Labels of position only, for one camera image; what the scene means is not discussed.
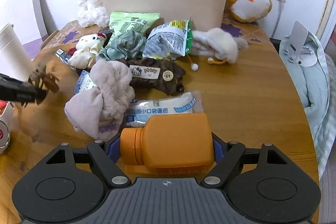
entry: white cylindrical container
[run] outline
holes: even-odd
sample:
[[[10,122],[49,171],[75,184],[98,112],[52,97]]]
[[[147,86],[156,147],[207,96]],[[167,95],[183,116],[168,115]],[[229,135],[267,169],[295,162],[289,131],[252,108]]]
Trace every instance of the white cylindrical container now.
[[[0,73],[27,81],[34,65],[16,36],[12,25],[0,28]]]

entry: light blue garment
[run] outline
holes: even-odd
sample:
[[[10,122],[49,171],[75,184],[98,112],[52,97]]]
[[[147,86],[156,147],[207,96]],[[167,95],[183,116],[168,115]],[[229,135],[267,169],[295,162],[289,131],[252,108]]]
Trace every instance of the light blue garment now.
[[[335,117],[335,112],[332,113],[332,108],[328,109],[331,98],[330,76],[322,45],[318,38],[310,32],[305,45],[309,45],[318,58],[317,63],[312,67],[303,67],[288,60],[283,52],[283,49],[288,46],[287,41],[280,43],[279,55],[293,80],[304,107],[314,141],[319,177],[321,177],[336,136],[336,129],[329,126],[333,116]],[[334,71],[332,71],[331,77],[334,79]]]

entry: white tag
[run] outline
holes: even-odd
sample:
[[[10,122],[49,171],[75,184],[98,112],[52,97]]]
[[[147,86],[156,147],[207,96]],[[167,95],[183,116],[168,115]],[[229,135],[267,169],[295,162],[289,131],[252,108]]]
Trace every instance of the white tag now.
[[[132,76],[143,79],[158,79],[160,74],[160,68],[144,67],[137,65],[130,65],[129,68],[132,71]]]

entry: pink plush cloth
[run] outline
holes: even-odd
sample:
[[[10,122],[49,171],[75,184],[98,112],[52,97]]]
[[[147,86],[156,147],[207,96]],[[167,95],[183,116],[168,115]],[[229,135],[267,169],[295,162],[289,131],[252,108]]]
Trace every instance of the pink plush cloth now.
[[[92,67],[90,78],[97,86],[77,93],[66,103],[64,111],[75,130],[107,141],[117,134],[134,98],[129,85],[132,73],[121,62],[100,60]]]

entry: light green fabric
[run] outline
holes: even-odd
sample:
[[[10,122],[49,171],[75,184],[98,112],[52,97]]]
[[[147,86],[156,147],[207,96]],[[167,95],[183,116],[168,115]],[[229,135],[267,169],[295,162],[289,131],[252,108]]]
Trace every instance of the light green fabric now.
[[[120,58],[142,57],[146,44],[146,38],[139,32],[128,31],[117,35],[109,44],[103,48],[99,56],[105,60],[116,60]]]

